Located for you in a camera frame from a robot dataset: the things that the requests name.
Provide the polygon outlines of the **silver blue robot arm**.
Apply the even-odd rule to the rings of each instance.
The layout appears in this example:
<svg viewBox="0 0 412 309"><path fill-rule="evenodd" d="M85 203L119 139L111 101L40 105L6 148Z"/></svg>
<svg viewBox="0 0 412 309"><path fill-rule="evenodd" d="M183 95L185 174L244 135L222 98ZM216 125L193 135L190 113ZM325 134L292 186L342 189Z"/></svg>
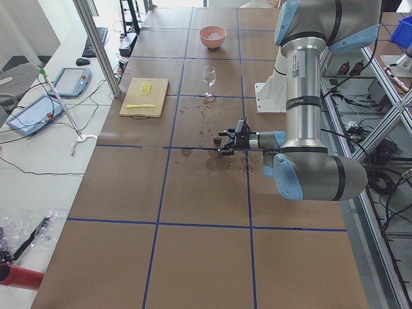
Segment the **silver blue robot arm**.
<svg viewBox="0 0 412 309"><path fill-rule="evenodd" d="M320 56L369 46L380 26L380 1L287 1L274 42L286 59L286 129L253 132L245 120L223 132L223 156L262 149L263 172L289 200L341 201L367 184L363 166L331 156L321 142Z"/></svg>

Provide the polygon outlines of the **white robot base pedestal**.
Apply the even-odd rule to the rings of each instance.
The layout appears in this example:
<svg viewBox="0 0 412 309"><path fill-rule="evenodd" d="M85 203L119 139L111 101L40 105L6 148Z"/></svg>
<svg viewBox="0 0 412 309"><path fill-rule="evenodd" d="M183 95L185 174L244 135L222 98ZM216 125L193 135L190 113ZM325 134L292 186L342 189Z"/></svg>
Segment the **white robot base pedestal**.
<svg viewBox="0 0 412 309"><path fill-rule="evenodd" d="M286 112L286 58L278 49L274 70L265 83L255 83L258 113Z"/></svg>

